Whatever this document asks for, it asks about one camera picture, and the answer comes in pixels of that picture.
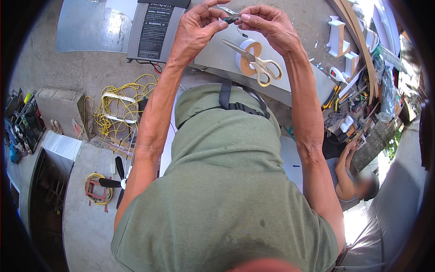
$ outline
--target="fingernail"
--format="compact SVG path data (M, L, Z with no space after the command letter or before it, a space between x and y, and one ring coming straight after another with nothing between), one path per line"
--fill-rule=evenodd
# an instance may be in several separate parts
M249 21L250 17L251 17L250 14L242 14L242 20L243 21Z
M224 21L221 21L221 22L219 23L219 26L220 26L221 28L227 28L227 27L228 27L228 23L227 23L227 22L224 22Z

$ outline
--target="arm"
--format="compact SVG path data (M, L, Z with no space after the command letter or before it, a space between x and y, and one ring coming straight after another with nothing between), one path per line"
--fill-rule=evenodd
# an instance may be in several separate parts
M230 0L205 0L180 19L171 54L139 124L133 167L116 212L115 230L128 205L157 177L158 160L163 152L183 69L215 33L228 27L226 22L219 22L219 18L224 19L228 15L223 10L210 8L228 2Z
M353 182L349 178L346 168L349 169L353 153L357 145L355 141L349 142L343 153L340 155L335 166L335 173L337 174L338 184L336 188L337 196L343 200L349 200L355 195L353 189Z
M240 15L243 22L236 24L242 24L241 29L262 33L284 58L292 89L292 120L302 162L304 195L311 208L331 225L340 248L345 242L343 212L322 154L323 117L307 54L283 11L259 5L242 10Z

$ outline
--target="black hair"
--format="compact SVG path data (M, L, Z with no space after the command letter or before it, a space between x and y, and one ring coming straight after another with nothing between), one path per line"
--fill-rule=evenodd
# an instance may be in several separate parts
M379 178L378 176L371 172L371 182L370 187L368 188L367 192L364 194L364 201L369 201L370 199L374 198L378 192L379 192Z

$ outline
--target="green t-shirt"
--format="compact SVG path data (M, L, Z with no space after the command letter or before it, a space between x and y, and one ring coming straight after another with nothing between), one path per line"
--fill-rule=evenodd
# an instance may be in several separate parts
M185 91L178 126L219 105L220 84ZM258 100L232 87L230 103L261 111ZM111 249L126 271L224 272L249 258L278 257L303 271L336 260L331 226L308 205L282 168L280 130L242 111L204 111L178 130L172 161L125 211Z

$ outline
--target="man in green shirt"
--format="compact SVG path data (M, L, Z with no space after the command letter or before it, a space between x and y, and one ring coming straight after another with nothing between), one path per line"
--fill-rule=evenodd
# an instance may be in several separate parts
M314 75L278 9L247 7L236 24L261 32L285 60L304 194L282 168L274 115L258 97L225 84L197 86L178 98L172 161L156 178L183 69L228 27L219 21L228 15L211 7L229 1L205 0L183 15L143 113L111 244L125 271L325 271L344 245ZM231 91L229 100L221 91Z

